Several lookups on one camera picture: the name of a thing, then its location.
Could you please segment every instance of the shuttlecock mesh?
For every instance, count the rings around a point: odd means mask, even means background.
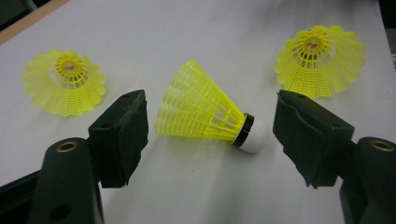
[[[157,134],[233,141],[244,114],[193,60],[182,65],[158,110]]]
[[[71,50],[38,54],[25,69],[26,94],[49,113],[80,115],[99,104],[106,91],[99,67]]]
[[[364,51],[353,32],[317,25],[285,43],[277,55],[277,80],[288,91],[311,98],[330,97],[359,77]]]

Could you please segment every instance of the white surface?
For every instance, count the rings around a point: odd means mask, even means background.
[[[356,128],[353,140],[396,142],[396,75],[372,0],[71,1],[0,46],[0,185],[40,169],[45,150],[88,127],[120,95],[144,89],[149,143],[124,189],[102,189],[106,223],[343,223],[338,190],[306,188],[271,134],[247,154],[228,144],[157,136],[152,125],[167,85],[193,58],[244,112],[272,127],[276,55],[299,30],[339,24],[366,45],[361,77],[321,105]],[[23,93],[37,53],[75,50],[100,65],[104,101],[61,118]]]
[[[240,148],[249,153],[258,153],[267,147],[269,137],[268,127],[266,127],[262,120],[254,118],[247,139]]]

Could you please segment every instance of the shuttlecock cork base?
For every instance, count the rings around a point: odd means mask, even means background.
[[[225,140],[246,152],[260,151],[267,132],[244,114],[194,60],[184,63],[158,110],[157,134]]]

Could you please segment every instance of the detached shuttlecock skirt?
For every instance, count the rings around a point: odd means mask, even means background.
[[[277,55],[277,80],[288,91],[311,98],[330,97],[359,77],[364,51],[353,32],[337,25],[317,25],[285,43]]]
[[[190,60],[181,66],[163,97],[155,132],[215,138],[241,147],[248,137],[253,121],[254,117],[242,113],[201,66]],[[255,129],[260,128],[259,126],[253,125]],[[256,148],[244,150],[259,151]]]
[[[74,51],[37,54],[22,76],[35,105],[61,116],[77,116],[102,101],[105,78],[99,67]]]

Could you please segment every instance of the plastic shuttlecock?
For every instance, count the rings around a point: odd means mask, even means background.
[[[353,32],[337,25],[317,25],[285,43],[277,55],[277,80],[288,91],[311,98],[330,97],[359,77],[364,51]]]
[[[102,101],[105,78],[96,64],[74,51],[37,54],[22,76],[35,105],[61,116],[77,116]]]
[[[166,91],[155,132],[226,140],[251,153],[264,147],[268,135],[263,123],[242,113],[193,60],[181,66]]]

